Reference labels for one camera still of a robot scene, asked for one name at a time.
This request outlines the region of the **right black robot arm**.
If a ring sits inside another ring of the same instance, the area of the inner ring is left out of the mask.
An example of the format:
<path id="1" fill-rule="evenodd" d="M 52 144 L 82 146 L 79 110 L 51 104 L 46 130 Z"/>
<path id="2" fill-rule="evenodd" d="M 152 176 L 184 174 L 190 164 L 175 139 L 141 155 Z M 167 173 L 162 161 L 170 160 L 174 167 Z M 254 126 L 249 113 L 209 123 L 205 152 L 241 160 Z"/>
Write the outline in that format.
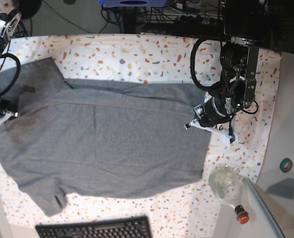
<path id="1" fill-rule="evenodd" d="M 7 114 L 10 114 L 10 117 L 16 116 L 16 112 L 9 107 L 9 102 L 2 97 L 13 87 L 21 70 L 19 59 L 9 52 L 4 53 L 4 50 L 10 47 L 11 39 L 21 19 L 33 17 L 41 4 L 41 0 L 0 0 L 0 59 L 10 58 L 16 64 L 13 79 L 5 89 L 0 91 L 0 119 L 4 119 Z"/>

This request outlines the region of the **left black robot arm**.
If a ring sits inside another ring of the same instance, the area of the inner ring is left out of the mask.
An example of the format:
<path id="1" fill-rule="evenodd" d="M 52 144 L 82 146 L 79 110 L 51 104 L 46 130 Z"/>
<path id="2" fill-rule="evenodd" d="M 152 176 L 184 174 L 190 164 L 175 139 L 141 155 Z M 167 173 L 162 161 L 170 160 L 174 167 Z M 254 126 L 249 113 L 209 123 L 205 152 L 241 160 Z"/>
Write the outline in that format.
<path id="1" fill-rule="evenodd" d="M 265 38 L 267 3 L 264 0 L 221 0 L 223 33 L 229 37 L 220 50 L 219 82 L 202 85 L 195 73 L 196 53 L 206 37 L 199 38 L 191 51 L 190 71 L 194 84 L 211 96 L 194 108 L 201 127 L 230 123 L 237 112 L 248 112 L 256 102 L 256 68 L 259 43 Z"/>

